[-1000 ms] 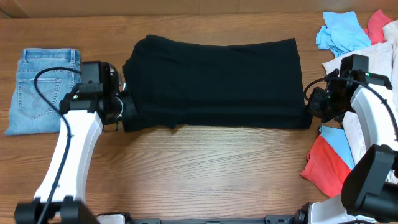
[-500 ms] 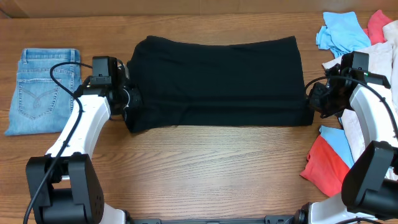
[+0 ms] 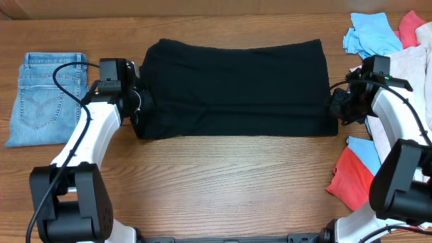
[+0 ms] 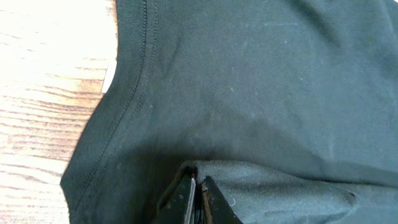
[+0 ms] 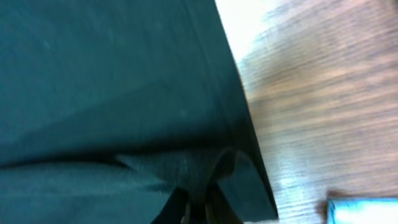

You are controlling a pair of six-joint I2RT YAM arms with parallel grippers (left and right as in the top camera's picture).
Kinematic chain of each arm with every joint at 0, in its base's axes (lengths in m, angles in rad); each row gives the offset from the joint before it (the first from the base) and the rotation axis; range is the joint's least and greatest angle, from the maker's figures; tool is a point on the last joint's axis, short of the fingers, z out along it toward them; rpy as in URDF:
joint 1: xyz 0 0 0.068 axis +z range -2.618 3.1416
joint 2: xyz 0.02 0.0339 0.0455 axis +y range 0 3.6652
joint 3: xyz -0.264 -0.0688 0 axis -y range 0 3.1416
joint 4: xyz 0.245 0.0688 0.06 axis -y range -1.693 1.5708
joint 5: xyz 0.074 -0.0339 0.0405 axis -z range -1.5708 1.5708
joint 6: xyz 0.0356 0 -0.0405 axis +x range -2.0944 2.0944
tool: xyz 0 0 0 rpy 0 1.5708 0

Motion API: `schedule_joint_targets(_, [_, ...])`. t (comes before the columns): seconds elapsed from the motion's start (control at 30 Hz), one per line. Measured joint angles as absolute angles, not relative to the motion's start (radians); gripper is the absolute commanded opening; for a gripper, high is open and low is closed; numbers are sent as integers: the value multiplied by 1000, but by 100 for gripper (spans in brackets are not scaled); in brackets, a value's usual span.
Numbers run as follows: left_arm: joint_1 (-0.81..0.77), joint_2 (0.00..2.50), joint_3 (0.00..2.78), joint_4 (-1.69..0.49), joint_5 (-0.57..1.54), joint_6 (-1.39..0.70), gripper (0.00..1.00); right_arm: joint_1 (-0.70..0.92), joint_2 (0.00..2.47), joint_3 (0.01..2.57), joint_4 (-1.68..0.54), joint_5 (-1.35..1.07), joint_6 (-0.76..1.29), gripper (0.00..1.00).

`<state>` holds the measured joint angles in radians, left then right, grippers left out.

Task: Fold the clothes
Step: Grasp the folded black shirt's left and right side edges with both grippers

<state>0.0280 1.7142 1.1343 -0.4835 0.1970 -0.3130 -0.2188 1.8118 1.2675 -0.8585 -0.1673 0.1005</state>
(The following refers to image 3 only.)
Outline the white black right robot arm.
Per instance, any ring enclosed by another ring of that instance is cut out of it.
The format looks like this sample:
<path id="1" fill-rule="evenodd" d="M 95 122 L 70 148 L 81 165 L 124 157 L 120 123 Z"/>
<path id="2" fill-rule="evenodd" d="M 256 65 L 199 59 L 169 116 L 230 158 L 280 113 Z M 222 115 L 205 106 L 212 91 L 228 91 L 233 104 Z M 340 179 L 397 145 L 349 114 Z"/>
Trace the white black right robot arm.
<path id="1" fill-rule="evenodd" d="M 346 90 L 339 84 L 330 88 L 329 113 L 344 126 L 368 115 L 379 118 L 391 151 L 371 183 L 368 202 L 329 222 L 313 242 L 378 242 L 396 230 L 431 235 L 420 229 L 431 222 L 431 183 L 414 180 L 418 169 L 431 176 L 430 133 L 414 108 L 411 85 L 390 76 L 390 63 L 386 56 L 367 57 L 346 76 Z"/>

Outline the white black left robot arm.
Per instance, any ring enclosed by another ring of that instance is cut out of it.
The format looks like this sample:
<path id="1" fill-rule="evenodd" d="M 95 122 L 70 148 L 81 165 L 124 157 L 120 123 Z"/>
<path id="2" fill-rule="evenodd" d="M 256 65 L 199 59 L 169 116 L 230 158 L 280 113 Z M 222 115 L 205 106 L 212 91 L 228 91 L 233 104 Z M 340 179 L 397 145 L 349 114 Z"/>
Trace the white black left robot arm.
<path id="1" fill-rule="evenodd" d="M 80 120 L 63 150 L 29 177 L 34 214 L 26 241 L 33 229 L 43 242 L 144 242 L 140 230 L 113 216 L 100 168 L 115 132 L 125 118 L 137 136 L 143 133 L 145 115 L 153 108 L 148 89 L 139 84 L 133 61 L 101 59 L 100 78 L 84 98 L 55 85 L 81 108 Z"/>

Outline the black t-shirt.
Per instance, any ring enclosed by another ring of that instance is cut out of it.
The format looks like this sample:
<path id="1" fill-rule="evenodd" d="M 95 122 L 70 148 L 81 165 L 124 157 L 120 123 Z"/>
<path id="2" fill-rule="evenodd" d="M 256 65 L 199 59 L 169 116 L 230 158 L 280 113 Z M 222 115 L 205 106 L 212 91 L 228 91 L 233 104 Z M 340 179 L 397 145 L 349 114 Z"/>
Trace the black t-shirt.
<path id="1" fill-rule="evenodd" d="M 176 136 L 335 136 L 320 40 L 257 49 L 161 39 L 140 66 L 153 106 L 134 124 L 143 139 Z"/>

